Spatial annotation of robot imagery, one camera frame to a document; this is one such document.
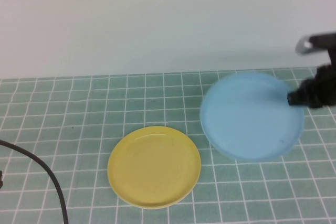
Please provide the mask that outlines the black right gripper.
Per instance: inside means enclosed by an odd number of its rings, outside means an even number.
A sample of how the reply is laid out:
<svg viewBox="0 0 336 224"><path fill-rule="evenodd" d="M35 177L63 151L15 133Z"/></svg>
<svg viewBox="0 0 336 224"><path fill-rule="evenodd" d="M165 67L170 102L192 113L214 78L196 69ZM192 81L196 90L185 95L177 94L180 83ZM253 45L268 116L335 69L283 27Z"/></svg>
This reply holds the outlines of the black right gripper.
<svg viewBox="0 0 336 224"><path fill-rule="evenodd" d="M335 106L335 67L322 65L316 70L313 78L301 83L301 89L287 94L290 106L307 106L319 109L325 106Z"/></svg>

